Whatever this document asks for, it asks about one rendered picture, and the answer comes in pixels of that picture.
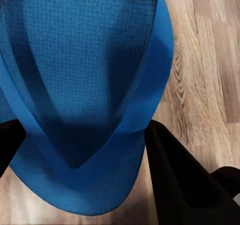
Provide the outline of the sandal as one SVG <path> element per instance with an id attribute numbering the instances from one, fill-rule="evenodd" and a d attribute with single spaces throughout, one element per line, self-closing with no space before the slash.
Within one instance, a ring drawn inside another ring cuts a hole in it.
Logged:
<path id="1" fill-rule="evenodd" d="M 26 132 L 10 168 L 62 211 L 117 209 L 173 55 L 166 0 L 0 0 L 0 124 Z"/>

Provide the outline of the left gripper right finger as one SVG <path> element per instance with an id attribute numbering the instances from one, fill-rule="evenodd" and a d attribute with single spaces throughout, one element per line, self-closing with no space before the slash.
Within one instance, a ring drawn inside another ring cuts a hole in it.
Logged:
<path id="1" fill-rule="evenodd" d="M 144 137 L 159 225 L 240 225 L 240 206 L 162 123 Z"/>

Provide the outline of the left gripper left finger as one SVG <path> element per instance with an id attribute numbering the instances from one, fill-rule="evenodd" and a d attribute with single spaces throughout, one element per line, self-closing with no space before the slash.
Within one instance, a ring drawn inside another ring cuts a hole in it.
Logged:
<path id="1" fill-rule="evenodd" d="M 18 119 L 0 123 L 0 178 L 26 137 Z"/>

